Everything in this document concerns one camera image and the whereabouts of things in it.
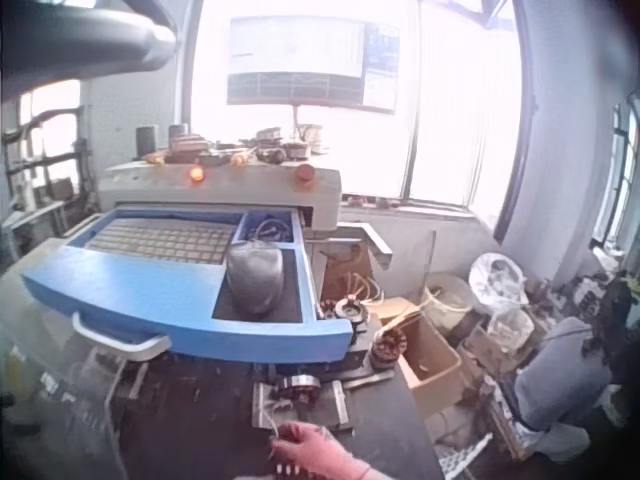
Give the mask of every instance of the plastic container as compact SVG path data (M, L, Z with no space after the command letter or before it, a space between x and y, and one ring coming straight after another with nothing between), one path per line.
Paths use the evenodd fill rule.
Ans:
M487 335L501 347L516 352L522 348L534 328L531 317L516 308L507 312L495 313L489 322Z
M420 303L424 314L446 335L471 311L474 296L461 278L434 273L427 278Z

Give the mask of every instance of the handle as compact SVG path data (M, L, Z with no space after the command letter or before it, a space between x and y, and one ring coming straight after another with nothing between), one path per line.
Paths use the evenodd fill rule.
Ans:
M338 228L332 233L334 238L360 238L365 241L367 247L383 270L388 270L393 258L393 252L389 245L382 239L378 232L368 223L338 222Z
M82 323L80 312L75 312L71 319L76 333L82 335L94 345L133 362L146 362L171 347L171 340L166 335L153 337L138 344L125 343L87 328Z

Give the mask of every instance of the keyboard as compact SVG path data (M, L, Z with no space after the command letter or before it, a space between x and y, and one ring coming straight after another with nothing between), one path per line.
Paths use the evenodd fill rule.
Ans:
M236 225L160 218L117 218L85 248L170 262L220 265Z

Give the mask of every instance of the white bucket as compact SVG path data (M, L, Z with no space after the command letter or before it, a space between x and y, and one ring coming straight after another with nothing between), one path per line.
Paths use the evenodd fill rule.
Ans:
M444 273L429 275L421 307L434 326L449 333L473 308L471 287L461 278Z

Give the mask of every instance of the person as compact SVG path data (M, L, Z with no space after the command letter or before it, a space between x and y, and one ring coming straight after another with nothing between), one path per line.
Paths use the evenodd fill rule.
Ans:
M598 404L613 380L612 363L620 363L617 357L632 302L623 276L607 287L591 325L576 317L562 320L515 380L529 448L552 461L572 460L590 445L587 431L575 423Z
M355 458L324 427L289 422L278 428L271 447L278 459L330 480L390 480Z

